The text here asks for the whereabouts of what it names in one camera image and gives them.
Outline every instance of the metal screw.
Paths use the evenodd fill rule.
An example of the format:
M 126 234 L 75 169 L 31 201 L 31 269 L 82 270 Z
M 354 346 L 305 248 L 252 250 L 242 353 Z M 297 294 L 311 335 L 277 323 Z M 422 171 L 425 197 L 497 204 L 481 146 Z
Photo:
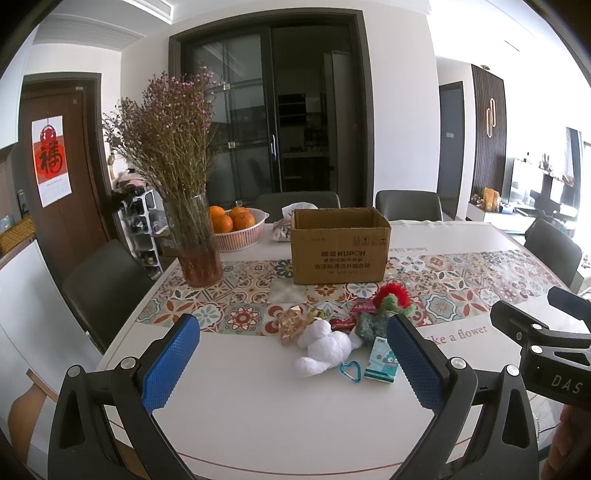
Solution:
M 466 361 L 458 356 L 452 358 L 451 364 L 453 368 L 457 368 L 458 370 L 466 368 Z
M 519 375 L 519 369 L 515 365 L 507 365 L 507 373 L 512 377 L 516 377 Z
M 74 365 L 68 369 L 68 377 L 77 377 L 80 374 L 80 367 Z
M 129 370 L 130 368 L 133 368 L 133 367 L 135 367 L 135 358 L 133 358 L 132 356 L 124 358 L 121 361 L 121 368 L 123 368 L 125 370 Z

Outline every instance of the green plush toy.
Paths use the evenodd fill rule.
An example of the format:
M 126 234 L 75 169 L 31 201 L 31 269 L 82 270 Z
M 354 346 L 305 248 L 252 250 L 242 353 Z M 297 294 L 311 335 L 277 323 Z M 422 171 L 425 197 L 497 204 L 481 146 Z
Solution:
M 400 283 L 388 283 L 374 296 L 376 313 L 362 312 L 355 333 L 366 345 L 373 345 L 376 337 L 386 338 L 386 322 L 392 315 L 401 313 L 412 317 L 417 306 L 410 301 L 408 290 Z

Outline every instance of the plush toy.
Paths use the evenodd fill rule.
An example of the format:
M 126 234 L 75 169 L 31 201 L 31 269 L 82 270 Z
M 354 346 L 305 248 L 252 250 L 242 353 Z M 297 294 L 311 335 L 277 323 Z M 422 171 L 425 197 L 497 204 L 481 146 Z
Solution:
M 295 370 L 301 377 L 310 377 L 329 368 L 338 367 L 362 343 L 355 331 L 349 335 L 332 332 L 329 322 L 316 319 L 298 338 L 297 344 L 308 349 L 308 356 L 302 356 L 295 361 Z
M 400 283 L 391 282 L 381 287 L 373 298 L 377 312 L 359 314 L 355 331 L 366 345 L 373 345 L 376 337 L 386 338 L 386 322 L 397 313 L 412 317 L 417 306 L 412 304 L 408 291 Z

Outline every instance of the pink flowers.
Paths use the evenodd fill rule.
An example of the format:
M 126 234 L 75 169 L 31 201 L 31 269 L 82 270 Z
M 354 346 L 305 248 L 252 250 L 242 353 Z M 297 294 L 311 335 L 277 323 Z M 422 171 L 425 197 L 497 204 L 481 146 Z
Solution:
M 206 66 L 195 75 L 154 76 L 141 103 L 121 99 L 115 112 L 104 116 L 112 151 L 138 167 L 164 196 L 178 190 L 180 176 L 191 182 L 183 191 L 204 190 L 211 170 L 212 77 Z

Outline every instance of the patterned table runner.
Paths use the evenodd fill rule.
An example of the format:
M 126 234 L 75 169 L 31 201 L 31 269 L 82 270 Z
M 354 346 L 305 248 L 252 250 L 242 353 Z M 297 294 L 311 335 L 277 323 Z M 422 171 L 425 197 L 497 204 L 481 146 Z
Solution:
M 328 318 L 349 316 L 379 286 L 400 282 L 417 306 L 417 327 L 486 313 L 499 299 L 517 304 L 546 295 L 558 279 L 524 250 L 391 257 L 384 280 L 301 286 L 291 260 L 224 262 L 224 276 L 207 288 L 191 288 L 177 267 L 138 316 L 138 322 L 171 326 L 183 313 L 202 331 L 276 335 L 277 314 L 297 303 L 322 309 Z

